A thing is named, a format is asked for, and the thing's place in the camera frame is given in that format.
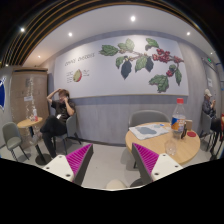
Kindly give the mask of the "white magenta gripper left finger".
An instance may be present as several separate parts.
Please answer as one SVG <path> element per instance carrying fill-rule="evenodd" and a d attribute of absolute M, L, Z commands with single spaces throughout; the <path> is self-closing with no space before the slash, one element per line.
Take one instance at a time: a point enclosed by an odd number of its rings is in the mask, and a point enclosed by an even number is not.
<path fill-rule="evenodd" d="M 88 144 L 66 156 L 56 156 L 44 170 L 81 186 L 92 155 L 93 145 Z"/>

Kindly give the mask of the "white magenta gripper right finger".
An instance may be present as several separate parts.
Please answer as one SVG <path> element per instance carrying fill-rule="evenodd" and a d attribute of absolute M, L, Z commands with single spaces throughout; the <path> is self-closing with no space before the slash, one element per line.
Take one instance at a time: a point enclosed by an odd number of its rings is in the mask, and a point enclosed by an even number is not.
<path fill-rule="evenodd" d="M 132 154 L 143 184 L 149 184 L 182 169 L 168 154 L 157 154 L 137 143 L 132 144 Z"/>

